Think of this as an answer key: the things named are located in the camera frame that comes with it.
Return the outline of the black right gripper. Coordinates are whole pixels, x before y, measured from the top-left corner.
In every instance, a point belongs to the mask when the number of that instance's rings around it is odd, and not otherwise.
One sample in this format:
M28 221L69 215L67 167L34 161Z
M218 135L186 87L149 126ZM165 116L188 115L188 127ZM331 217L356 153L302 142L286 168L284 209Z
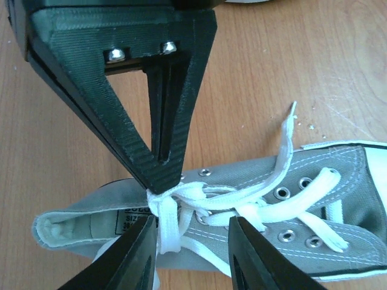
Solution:
M6 1L8 21L15 34L21 52L28 62L57 62L52 52L43 40L39 39L38 33L50 33L51 24L43 24L42 28L34 26L32 15L39 10L74 8L91 9L91 13L97 10L124 9L132 7L170 8L173 12L192 11L198 16L202 10L211 10L221 1Z

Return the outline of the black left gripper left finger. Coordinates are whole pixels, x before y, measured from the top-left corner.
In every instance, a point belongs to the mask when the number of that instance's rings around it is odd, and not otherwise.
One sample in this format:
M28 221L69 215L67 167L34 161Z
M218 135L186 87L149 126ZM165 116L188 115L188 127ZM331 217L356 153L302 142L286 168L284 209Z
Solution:
M60 289L152 289L156 245L155 217L141 217L95 262Z

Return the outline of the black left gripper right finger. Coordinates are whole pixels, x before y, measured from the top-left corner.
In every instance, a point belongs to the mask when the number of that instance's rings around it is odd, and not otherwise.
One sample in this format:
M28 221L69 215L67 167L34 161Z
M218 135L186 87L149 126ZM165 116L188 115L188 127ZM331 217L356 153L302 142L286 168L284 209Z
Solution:
M324 289L289 262L245 218L229 220L229 263L233 289Z

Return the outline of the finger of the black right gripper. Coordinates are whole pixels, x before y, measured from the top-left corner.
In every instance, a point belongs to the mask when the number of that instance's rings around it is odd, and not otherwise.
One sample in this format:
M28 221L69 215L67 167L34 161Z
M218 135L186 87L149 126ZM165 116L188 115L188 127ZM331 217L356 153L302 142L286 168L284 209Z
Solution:
M158 162L169 159L172 133L187 74L187 60L165 60L145 67L151 117L151 150Z
M57 62L30 62L68 106L146 189L160 194L180 182L190 121L215 37L213 10L173 12L132 7L39 10L35 27L51 24L39 39ZM107 75L141 70L165 60L187 60L169 159L160 163L147 146Z

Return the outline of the white shoelace of sneaker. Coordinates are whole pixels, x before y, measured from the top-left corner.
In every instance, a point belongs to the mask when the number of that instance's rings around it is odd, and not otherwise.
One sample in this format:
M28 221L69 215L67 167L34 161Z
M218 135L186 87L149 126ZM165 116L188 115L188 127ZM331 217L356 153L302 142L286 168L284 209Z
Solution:
M290 168L296 105L296 102L292 104L288 117L282 122L275 168L265 181L240 190L228 186L208 187L204 182L181 182L160 195L146 191L148 207L158 218L157 255L178 253L186 248L223 274L231 275L230 266L225 261L203 243L185 235L192 216L216 227L226 227L234 216L243 217L259 232L265 231L268 223L297 218L331 250L343 253L348 249L347 241L325 221L307 211L338 185L341 175L337 170L324 167L299 194L280 203L269 205L262 198L284 180Z

